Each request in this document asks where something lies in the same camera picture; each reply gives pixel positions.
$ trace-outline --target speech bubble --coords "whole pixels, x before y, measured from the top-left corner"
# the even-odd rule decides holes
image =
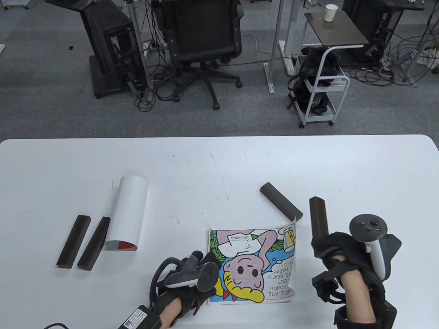
[[[264,279],[263,293],[266,300],[289,298],[295,294],[295,260],[294,256],[277,261],[270,272],[262,275]]]

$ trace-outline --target yellow hair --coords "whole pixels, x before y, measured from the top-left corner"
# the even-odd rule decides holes
[[[260,290],[254,290],[252,288],[249,287],[245,287],[245,288],[241,288],[238,286],[235,286],[232,280],[232,276],[230,275],[229,272],[225,272],[224,273],[224,283],[226,285],[227,290],[229,290],[229,292],[232,295],[235,295],[238,298],[241,299],[245,299],[245,300],[251,300],[254,301],[255,303],[262,303],[264,301],[264,294],[262,293],[262,291]],[[221,279],[218,280],[217,286],[221,286]],[[218,296],[222,296],[223,295],[223,287],[221,286],[221,292],[219,295],[219,290],[218,287],[216,289],[216,294]]]

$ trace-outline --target paper cup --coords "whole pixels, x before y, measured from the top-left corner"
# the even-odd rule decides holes
[[[325,21],[332,21],[334,19],[335,13],[337,12],[338,6],[335,4],[327,4],[325,10]]]

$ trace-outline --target adapter label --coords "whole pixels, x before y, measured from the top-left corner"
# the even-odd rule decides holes
[[[139,324],[146,318],[147,314],[141,309],[136,309],[134,313],[125,321],[124,327],[128,329],[136,329]]]

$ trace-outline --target rolled white paper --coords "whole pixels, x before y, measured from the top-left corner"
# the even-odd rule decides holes
[[[142,177],[121,178],[105,239],[108,249],[137,250],[147,191],[148,185]]]

